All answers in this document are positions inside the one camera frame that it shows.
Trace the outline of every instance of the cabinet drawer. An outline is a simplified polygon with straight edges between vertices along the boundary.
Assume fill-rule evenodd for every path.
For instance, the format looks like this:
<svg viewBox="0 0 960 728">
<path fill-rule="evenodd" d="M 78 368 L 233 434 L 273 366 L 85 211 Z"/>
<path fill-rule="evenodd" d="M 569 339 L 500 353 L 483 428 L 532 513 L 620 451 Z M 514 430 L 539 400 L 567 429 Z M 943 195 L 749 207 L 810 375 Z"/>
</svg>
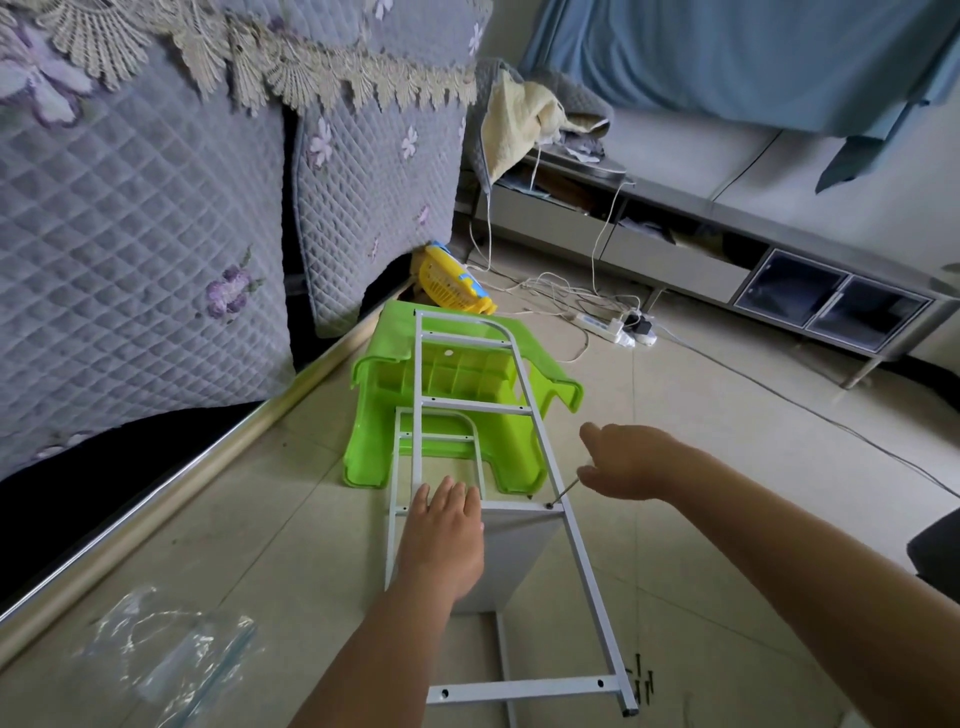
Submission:
<svg viewBox="0 0 960 728">
<path fill-rule="evenodd" d="M 750 275 L 726 260 L 616 226 L 600 259 L 667 287 L 728 303 Z"/>
<path fill-rule="evenodd" d="M 604 227 L 602 220 L 582 212 L 547 200 L 538 200 L 496 184 L 491 195 L 490 214 L 491 222 L 499 228 L 519 232 L 581 255 L 590 255 L 593 243 Z M 487 219 L 483 200 L 477 205 L 477 218 Z M 607 226 L 603 237 L 597 243 L 597 255 L 603 250 L 610 231 L 611 226 Z"/>
</svg>

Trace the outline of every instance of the left hand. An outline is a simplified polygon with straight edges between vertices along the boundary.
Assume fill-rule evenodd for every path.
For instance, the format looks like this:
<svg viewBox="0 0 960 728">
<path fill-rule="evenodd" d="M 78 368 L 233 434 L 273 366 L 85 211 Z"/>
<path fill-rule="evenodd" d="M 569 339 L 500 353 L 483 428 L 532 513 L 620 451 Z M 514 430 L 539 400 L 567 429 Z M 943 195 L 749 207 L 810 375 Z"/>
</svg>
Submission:
<svg viewBox="0 0 960 728">
<path fill-rule="evenodd" d="M 450 604 L 483 574 L 480 491 L 449 475 L 427 504 L 430 486 L 420 486 L 400 539 L 397 578 L 425 578 Z"/>
</svg>

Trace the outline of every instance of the glass cabinet door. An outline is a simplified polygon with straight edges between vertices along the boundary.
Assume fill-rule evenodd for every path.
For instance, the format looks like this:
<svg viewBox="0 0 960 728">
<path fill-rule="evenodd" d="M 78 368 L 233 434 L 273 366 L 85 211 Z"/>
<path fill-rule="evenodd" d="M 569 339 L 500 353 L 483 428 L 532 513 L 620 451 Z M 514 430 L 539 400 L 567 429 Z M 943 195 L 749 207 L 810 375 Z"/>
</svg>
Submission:
<svg viewBox="0 0 960 728">
<path fill-rule="evenodd" d="M 849 276 L 828 265 L 774 251 L 736 306 L 803 328 Z"/>
<path fill-rule="evenodd" d="M 876 352 L 928 303 L 921 296 L 852 276 L 807 329 Z"/>
</svg>

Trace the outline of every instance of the hand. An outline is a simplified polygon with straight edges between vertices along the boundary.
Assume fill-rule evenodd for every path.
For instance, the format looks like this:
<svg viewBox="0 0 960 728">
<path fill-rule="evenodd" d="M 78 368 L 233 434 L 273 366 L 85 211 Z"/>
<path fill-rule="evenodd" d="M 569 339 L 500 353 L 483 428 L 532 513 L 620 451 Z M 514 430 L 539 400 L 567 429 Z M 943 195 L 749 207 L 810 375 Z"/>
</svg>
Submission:
<svg viewBox="0 0 960 728">
<path fill-rule="evenodd" d="M 400 539 L 397 578 L 424 578 L 453 602 L 466 596 L 483 573 L 480 491 L 453 484 L 449 475 L 427 505 L 430 486 L 420 486 Z"/>
<path fill-rule="evenodd" d="M 580 428 L 593 465 L 577 469 L 597 493 L 628 500 L 663 498 L 685 478 L 696 477 L 709 458 L 661 429 L 643 425 L 584 423 Z"/>
</svg>

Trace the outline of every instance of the quilted bed cover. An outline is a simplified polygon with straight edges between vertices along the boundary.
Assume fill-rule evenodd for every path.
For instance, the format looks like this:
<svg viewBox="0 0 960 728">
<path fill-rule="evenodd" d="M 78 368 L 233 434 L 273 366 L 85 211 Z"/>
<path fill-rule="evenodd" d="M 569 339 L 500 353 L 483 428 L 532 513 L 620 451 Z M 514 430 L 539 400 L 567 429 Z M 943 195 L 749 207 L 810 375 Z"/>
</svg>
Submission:
<svg viewBox="0 0 960 728">
<path fill-rule="evenodd" d="M 489 16 L 471 0 L 222 6 L 427 68 L 469 63 Z M 0 3 L 0 30 L 0 478 L 125 422 L 281 392 L 280 102 L 241 108 L 239 64 L 231 98 L 162 41 L 105 87 L 21 7 Z M 322 335 L 353 325 L 397 255 L 449 236 L 466 103 L 423 88 L 361 104 L 344 83 L 342 103 L 298 109 L 294 204 Z"/>
</svg>

